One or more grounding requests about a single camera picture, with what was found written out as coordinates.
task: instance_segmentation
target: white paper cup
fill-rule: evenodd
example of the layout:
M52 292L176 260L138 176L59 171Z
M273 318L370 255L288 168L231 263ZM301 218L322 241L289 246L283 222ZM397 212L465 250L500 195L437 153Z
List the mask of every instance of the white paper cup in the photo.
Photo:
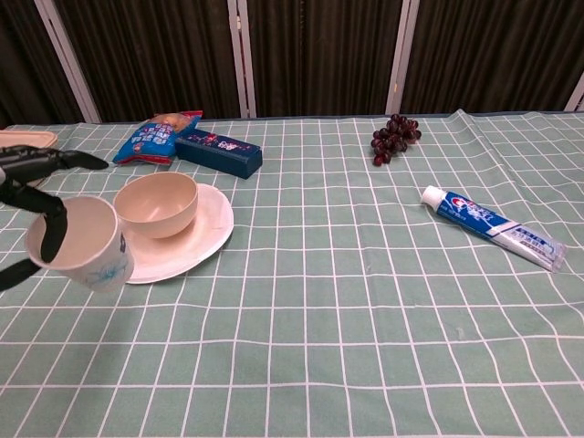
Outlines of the white paper cup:
M45 263L40 257L47 229L42 216L26 232L28 256L38 266L58 271L96 292L119 290L131 277L134 257L113 206L96 196L67 198L63 204L68 229L55 259Z

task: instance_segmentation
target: grapes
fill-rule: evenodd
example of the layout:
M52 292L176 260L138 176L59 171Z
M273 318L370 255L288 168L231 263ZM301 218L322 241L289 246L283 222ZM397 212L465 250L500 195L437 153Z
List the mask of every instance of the grapes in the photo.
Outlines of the grapes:
M389 164L391 156L398 152L406 152L409 144L414 144L422 137L418 130L417 120L409 119L400 114L391 114L385 126L373 132L371 148L373 149L373 164L381 166Z

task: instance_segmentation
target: black curtain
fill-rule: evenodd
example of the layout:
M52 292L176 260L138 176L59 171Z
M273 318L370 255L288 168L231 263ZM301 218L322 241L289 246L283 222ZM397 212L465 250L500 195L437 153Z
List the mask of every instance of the black curtain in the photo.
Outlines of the black curtain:
M240 117L226 1L55 3L103 121Z
M33 0L0 2L0 129L83 121Z
M582 0L422 0L401 112L563 110L582 71Z
M401 0L247 0L258 117L382 114Z

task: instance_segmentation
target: toothpaste box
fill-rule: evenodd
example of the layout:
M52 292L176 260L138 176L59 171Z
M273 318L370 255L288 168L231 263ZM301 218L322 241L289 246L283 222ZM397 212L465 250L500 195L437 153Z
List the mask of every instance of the toothpaste box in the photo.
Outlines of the toothpaste box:
M263 162L258 146L206 130L191 130L189 135L179 136L175 149L181 160L243 179L253 175Z

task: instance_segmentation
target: beige bowl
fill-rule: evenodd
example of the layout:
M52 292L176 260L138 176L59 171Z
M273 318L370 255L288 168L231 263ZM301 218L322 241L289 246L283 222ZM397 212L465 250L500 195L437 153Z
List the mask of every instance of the beige bowl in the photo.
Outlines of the beige bowl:
M180 233L196 214L199 192L193 178L156 172L126 184L113 200L122 224L150 238Z

